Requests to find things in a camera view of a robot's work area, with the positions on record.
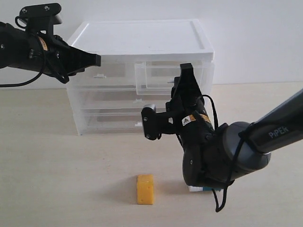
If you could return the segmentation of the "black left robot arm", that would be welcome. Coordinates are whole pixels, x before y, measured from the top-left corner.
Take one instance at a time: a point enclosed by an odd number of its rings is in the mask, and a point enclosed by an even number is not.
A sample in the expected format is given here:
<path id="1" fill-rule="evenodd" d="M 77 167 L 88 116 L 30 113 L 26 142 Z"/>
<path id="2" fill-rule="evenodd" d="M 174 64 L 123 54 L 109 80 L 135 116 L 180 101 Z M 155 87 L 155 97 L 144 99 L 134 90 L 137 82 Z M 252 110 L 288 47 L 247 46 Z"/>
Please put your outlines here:
<path id="1" fill-rule="evenodd" d="M 1 88 L 21 87 L 33 83 L 42 75 L 66 84 L 70 77 L 88 67 L 101 66 L 101 56 L 68 45 L 60 36 L 40 29 L 21 30 L 9 23 L 0 24 L 0 67 L 33 71 L 33 78 Z"/>

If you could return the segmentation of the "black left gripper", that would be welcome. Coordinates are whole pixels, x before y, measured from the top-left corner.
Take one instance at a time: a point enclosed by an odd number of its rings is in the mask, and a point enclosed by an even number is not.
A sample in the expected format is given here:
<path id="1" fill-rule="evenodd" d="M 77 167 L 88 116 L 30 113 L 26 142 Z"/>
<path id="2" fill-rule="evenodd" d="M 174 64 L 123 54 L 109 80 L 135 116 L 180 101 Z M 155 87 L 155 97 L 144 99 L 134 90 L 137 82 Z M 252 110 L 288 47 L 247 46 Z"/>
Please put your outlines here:
<path id="1" fill-rule="evenodd" d="M 25 83 L 33 83 L 42 75 L 67 83 L 70 76 L 84 72 L 88 67 L 101 66 L 100 55 L 69 46 L 58 35 L 25 33 L 22 47 L 22 69 L 37 72 Z"/>

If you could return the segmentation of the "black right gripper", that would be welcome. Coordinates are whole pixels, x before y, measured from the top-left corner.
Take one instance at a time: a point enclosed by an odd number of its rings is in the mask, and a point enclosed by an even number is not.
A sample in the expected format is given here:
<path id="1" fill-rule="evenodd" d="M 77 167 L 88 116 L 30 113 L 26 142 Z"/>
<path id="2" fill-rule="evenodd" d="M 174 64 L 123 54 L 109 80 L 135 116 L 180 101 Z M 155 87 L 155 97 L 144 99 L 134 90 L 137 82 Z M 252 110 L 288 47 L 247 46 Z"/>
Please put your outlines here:
<path id="1" fill-rule="evenodd" d="M 175 113 L 173 120 L 174 134 L 181 146 L 204 146 L 215 136 L 205 108 L 205 97 L 194 75 L 191 63 L 180 64 L 180 76 L 174 78 L 171 100 L 167 102 L 167 112 Z"/>

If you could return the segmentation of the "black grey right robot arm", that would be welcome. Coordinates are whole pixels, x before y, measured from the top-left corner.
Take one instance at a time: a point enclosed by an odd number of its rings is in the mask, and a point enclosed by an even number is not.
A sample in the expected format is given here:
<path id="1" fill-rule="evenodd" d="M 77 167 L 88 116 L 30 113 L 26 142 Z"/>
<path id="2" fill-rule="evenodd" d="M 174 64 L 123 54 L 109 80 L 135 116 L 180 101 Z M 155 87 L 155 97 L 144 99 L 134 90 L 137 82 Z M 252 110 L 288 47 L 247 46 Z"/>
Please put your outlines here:
<path id="1" fill-rule="evenodd" d="M 194 187 L 222 189 L 263 169 L 274 150 L 303 138 L 303 93 L 296 92 L 256 122 L 210 121 L 191 63 L 180 65 L 169 102 L 183 148 L 182 173 Z"/>

